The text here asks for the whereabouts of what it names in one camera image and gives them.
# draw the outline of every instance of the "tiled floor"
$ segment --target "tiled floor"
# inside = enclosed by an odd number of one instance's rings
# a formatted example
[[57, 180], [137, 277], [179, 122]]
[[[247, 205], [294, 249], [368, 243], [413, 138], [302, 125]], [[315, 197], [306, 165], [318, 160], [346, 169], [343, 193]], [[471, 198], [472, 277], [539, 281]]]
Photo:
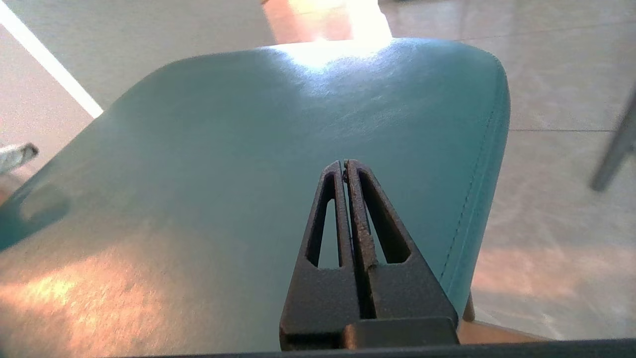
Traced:
[[392, 34], [498, 56], [513, 111], [477, 318], [556, 339], [636, 336], [636, 158], [607, 192], [588, 188], [636, 83], [636, 1], [269, 0], [265, 11], [279, 43]]

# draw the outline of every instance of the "teal upholstery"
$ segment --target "teal upholstery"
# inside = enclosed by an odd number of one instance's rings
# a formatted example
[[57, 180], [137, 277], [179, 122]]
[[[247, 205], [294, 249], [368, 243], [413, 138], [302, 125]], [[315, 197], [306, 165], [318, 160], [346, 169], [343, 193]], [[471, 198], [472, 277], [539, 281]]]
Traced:
[[[0, 299], [0, 322], [31, 335], [24, 352], [277, 350], [315, 186], [345, 158], [373, 170], [461, 317], [508, 119], [499, 61], [447, 41], [305, 43], [169, 64], [0, 208], [0, 282], [71, 282], [64, 299], [47, 296], [55, 312]], [[90, 296], [71, 268], [110, 283]], [[134, 323], [108, 318], [131, 312]], [[65, 333], [89, 316], [115, 351]]]

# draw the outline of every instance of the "grey metal leg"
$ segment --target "grey metal leg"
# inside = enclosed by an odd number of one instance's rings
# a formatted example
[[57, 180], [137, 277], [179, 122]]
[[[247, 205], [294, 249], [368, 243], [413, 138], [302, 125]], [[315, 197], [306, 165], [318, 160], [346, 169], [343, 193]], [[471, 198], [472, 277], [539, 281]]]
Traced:
[[625, 111], [621, 125], [614, 134], [612, 143], [597, 169], [591, 187], [594, 190], [605, 190], [616, 174], [625, 155], [632, 151], [636, 141], [636, 90], [632, 94], [630, 103]]
[[462, 317], [466, 322], [472, 322], [475, 320], [475, 307], [473, 306], [473, 293], [468, 295], [468, 302], [466, 303], [466, 309], [464, 310], [464, 316]]
[[37, 155], [38, 149], [31, 143], [0, 145], [0, 175], [24, 165]]

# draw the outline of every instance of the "chair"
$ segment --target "chair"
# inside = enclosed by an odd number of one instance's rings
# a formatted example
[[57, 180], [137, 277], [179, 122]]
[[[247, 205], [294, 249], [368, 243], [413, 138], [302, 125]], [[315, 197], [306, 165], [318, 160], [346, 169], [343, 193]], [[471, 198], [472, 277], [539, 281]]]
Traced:
[[0, 275], [55, 302], [4, 331], [37, 333], [12, 347], [47, 355], [278, 350], [315, 188], [339, 159], [372, 168], [461, 316], [508, 120], [499, 61], [448, 41], [166, 65], [0, 207]]

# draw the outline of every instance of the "chair leg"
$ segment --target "chair leg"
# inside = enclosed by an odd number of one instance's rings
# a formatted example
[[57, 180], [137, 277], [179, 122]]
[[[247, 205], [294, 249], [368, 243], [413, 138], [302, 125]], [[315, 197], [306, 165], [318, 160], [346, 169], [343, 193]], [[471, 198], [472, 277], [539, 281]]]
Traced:
[[464, 310], [464, 316], [462, 317], [466, 322], [472, 322], [475, 320], [475, 307], [473, 306], [473, 294], [468, 295], [468, 302], [466, 303], [466, 309]]
[[632, 151], [636, 141], [636, 90], [632, 94], [632, 100], [625, 111], [625, 117], [618, 127], [612, 143], [603, 158], [594, 176], [591, 187], [596, 191], [605, 190], [616, 174], [625, 155]]

